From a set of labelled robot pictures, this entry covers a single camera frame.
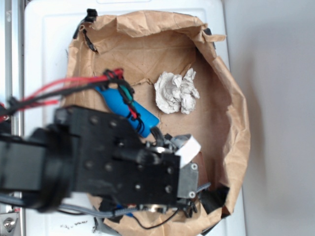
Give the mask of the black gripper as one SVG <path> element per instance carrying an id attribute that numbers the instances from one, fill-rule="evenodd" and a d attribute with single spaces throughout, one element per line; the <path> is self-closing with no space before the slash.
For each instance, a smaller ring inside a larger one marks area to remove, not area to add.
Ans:
<path id="1" fill-rule="evenodd" d="M 196 197 L 198 166 L 181 167 L 178 148 L 158 128 L 154 142 L 143 142 L 126 118 L 78 106 L 57 109 L 54 124 L 70 138 L 70 191 L 150 208 L 186 209 Z"/>

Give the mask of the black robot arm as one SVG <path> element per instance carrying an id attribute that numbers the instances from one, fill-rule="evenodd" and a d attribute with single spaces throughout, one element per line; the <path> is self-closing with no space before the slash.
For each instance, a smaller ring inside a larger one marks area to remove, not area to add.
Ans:
<path id="1" fill-rule="evenodd" d="M 117 206 L 187 208 L 196 196 L 198 166 L 180 165 L 180 156 L 156 131 L 143 143 L 128 120 L 78 106 L 59 108 L 54 121 L 30 137 L 1 134 L 0 190 L 23 198 L 1 202 L 37 209 L 60 208 L 73 192 L 105 200 L 102 217 Z"/>

